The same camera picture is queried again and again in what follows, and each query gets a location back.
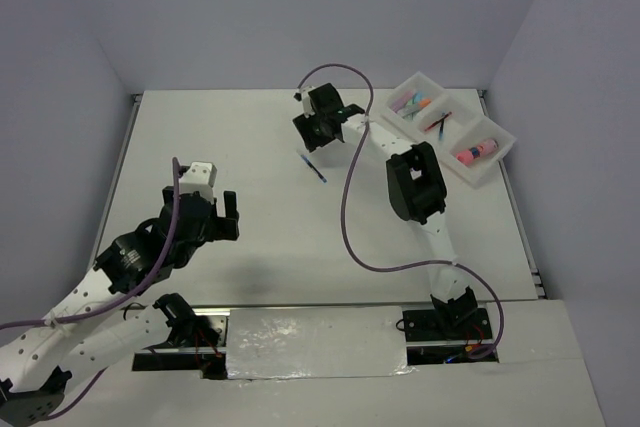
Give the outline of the dark blue pen refill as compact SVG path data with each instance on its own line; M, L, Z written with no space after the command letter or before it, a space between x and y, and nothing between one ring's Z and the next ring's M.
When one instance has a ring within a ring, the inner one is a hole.
M304 154L299 154L300 158L305 162L308 168L314 172L314 174L320 179L320 181L326 184L327 178L321 173L321 171L311 162L311 160Z

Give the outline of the purple highlighter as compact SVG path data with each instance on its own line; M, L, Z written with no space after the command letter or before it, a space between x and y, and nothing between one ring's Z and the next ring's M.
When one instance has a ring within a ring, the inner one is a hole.
M405 107L411 105L413 103L414 93L407 92L404 96L397 99L392 105L391 110L394 113L399 113Z

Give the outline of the light blue pen refill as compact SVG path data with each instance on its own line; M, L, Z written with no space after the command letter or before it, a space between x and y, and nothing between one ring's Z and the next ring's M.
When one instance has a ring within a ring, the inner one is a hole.
M440 119L438 125L438 141L442 141L444 138L444 127L445 127L445 122L447 120L447 118L449 117L449 113L444 114L443 117Z

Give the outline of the red pen refill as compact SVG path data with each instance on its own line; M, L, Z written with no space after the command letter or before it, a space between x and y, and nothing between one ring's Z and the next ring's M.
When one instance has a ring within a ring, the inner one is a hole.
M432 122L430 125L428 125L425 129L424 132L428 132L432 129L434 129L436 126L443 124L449 117L451 117L452 112L446 112L443 115L441 115L440 118L438 118L436 121Z

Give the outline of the blue highlighter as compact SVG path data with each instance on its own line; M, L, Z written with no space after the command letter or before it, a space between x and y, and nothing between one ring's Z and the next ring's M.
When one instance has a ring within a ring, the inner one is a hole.
M403 119L404 119L404 120L407 120L407 121L412 121L418 113L419 113L419 110L412 110L412 111L409 111L409 112L408 112L408 113L403 117Z

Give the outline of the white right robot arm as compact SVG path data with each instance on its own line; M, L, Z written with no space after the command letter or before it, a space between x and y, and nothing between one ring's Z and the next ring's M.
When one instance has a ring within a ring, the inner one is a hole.
M330 83L300 88L294 98L302 104L302 113L293 119L293 124L309 152L334 141L356 148L340 204L341 235L349 255L357 258L347 233L349 189L360 155L372 152L384 161L393 212L416 228L435 255L426 264L433 267L429 285L436 330L446 338L460 336L468 328L478 303L468 277L456 266L457 255L445 216L447 187L434 148L427 142L415 144L402 139L372 121L365 109L344 104Z

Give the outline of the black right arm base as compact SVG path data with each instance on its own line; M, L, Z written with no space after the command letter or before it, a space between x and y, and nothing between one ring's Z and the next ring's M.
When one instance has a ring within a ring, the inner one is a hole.
M488 311L470 287L458 299L432 301L428 308L403 310L395 324L404 335L409 366L498 361Z

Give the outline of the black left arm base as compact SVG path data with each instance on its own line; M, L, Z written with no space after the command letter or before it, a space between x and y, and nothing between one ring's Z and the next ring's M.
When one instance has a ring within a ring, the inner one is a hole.
M134 372L197 372L203 379L226 380L226 324L198 315L177 293L165 294L153 307L167 318L169 333L160 343L134 355Z

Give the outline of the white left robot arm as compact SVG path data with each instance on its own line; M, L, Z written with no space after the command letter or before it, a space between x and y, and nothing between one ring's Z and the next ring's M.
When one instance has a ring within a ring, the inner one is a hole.
M95 383L138 350L218 346L219 330L178 293L161 295L110 328L99 327L114 310L185 267L200 247L238 239L237 196L227 191L223 198L219 214L210 186L166 187L157 217L116 237L45 318L20 322L24 333L1 349L2 421L32 426L64 415L68 391L83 381Z

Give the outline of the white three-compartment tray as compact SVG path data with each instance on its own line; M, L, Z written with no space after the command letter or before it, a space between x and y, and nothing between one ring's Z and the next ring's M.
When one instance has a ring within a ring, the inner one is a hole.
M399 113L394 113L391 105L407 92L420 92L425 99L432 102L424 108L419 108L418 103L411 104ZM419 110L419 113L412 121L404 120L403 117L412 110ZM449 111L452 115L445 122L444 138L441 142L438 141L439 125L424 132L428 125ZM483 113L472 109L460 96L441 87L421 72L415 73L392 91L380 116L409 139L430 143L439 161L473 187L489 177L516 142L516 138L504 128ZM488 138L495 139L499 144L498 150L490 156L481 158L469 166L456 159L457 153Z

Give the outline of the silver tape sheet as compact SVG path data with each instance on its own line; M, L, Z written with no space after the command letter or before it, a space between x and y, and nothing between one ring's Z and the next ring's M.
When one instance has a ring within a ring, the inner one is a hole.
M397 306L241 309L231 312L226 369L234 380L404 375Z

